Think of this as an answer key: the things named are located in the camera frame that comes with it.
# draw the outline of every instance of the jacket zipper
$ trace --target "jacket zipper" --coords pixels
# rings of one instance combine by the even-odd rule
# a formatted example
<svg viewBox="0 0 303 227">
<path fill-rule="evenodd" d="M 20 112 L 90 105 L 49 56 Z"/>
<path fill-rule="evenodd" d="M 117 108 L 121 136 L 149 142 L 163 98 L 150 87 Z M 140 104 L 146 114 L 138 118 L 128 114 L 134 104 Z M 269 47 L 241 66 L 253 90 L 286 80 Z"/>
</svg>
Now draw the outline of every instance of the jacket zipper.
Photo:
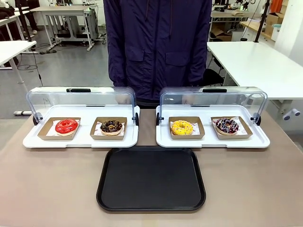
<svg viewBox="0 0 303 227">
<path fill-rule="evenodd" d="M 159 17 L 160 17 L 160 0 L 157 1 L 158 9 L 157 9 L 157 18 L 156 18 L 156 32 L 155 32 L 155 39 L 154 39 L 154 49 L 153 49 L 153 77 L 152 77 L 152 84 L 151 84 L 151 95 L 155 92 L 155 80 L 156 80 L 156 65 L 157 65 L 157 38 L 158 38 L 158 27 L 159 27 Z"/>
</svg>

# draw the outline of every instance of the drawstring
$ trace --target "drawstring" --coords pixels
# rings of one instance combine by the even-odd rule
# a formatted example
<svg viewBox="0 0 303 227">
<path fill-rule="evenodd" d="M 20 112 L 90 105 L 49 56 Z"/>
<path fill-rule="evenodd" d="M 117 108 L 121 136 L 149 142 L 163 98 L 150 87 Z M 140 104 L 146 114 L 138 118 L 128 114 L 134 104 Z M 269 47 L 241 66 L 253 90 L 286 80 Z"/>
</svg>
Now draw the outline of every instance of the drawstring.
<svg viewBox="0 0 303 227">
<path fill-rule="evenodd" d="M 147 20 L 147 12 L 149 7 L 150 0 L 147 0 L 147 7 L 146 7 L 146 13 L 145 13 L 145 20 Z"/>
<path fill-rule="evenodd" d="M 170 28 L 169 28 L 169 39 L 171 37 L 171 24 L 172 24 L 172 0 L 170 0 Z"/>
</svg>

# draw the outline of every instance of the black tray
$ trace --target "black tray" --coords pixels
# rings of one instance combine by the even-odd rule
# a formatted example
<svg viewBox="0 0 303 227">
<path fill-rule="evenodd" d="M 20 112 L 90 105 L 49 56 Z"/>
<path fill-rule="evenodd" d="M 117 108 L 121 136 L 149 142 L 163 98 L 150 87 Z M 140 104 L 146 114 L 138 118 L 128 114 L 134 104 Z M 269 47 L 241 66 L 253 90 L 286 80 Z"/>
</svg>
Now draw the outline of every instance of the black tray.
<svg viewBox="0 0 303 227">
<path fill-rule="evenodd" d="M 188 148 L 112 149 L 97 190 L 98 204 L 109 211 L 196 210 L 205 199 L 198 160 Z"/>
</svg>

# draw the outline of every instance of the chair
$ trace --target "chair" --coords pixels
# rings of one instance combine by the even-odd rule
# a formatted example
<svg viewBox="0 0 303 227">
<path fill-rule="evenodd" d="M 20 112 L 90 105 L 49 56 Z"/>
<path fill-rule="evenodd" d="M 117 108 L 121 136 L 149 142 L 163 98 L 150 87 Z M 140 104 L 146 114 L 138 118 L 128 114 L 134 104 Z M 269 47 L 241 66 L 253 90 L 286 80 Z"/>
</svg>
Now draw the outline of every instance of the chair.
<svg viewBox="0 0 303 227">
<path fill-rule="evenodd" d="M 221 84 L 223 85 L 224 79 L 214 70 L 212 69 L 205 69 L 204 74 L 203 74 L 203 79 L 199 86 L 205 87 L 209 85 L 214 85 L 214 84 Z"/>
</svg>

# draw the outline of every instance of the white serving tray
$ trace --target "white serving tray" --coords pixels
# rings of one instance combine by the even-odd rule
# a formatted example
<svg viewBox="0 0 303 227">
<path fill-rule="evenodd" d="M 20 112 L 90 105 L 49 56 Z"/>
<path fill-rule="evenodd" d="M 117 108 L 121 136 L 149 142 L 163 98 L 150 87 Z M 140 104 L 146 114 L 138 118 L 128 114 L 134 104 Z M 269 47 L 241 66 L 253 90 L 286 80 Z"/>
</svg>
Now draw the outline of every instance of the white serving tray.
<svg viewBox="0 0 303 227">
<path fill-rule="evenodd" d="M 134 108 L 140 115 L 140 108 Z M 73 140 L 42 140 L 37 134 L 45 122 L 51 117 L 80 117 L 79 129 Z M 94 140 L 89 135 L 96 117 L 127 117 L 126 133 L 123 140 Z M 28 133 L 23 140 L 27 148 L 129 148 L 138 141 L 138 130 L 132 120 L 131 105 L 106 105 L 104 107 L 89 107 L 86 105 L 55 105 L 44 115 L 43 120 Z"/>
<path fill-rule="evenodd" d="M 169 130 L 169 117 L 199 116 L 204 126 L 205 136 L 201 140 L 173 140 Z M 241 116 L 249 125 L 253 135 L 246 140 L 219 140 L 211 125 L 211 117 Z M 251 114 L 241 105 L 210 105 L 190 107 L 188 105 L 163 105 L 164 120 L 156 126 L 157 143 L 166 148 L 267 148 L 270 141 L 260 126 L 250 119 Z"/>
</svg>

